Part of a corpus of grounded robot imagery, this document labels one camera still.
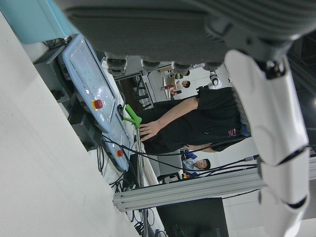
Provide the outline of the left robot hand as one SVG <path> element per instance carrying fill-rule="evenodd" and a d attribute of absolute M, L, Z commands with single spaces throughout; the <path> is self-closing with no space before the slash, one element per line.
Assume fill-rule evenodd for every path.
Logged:
<path fill-rule="evenodd" d="M 309 202 L 308 136 L 286 54 L 316 28 L 313 0 L 58 0 L 69 21 L 121 75 L 127 56 L 155 69 L 171 61 L 225 64 L 260 155 L 264 228 L 297 235 Z"/>

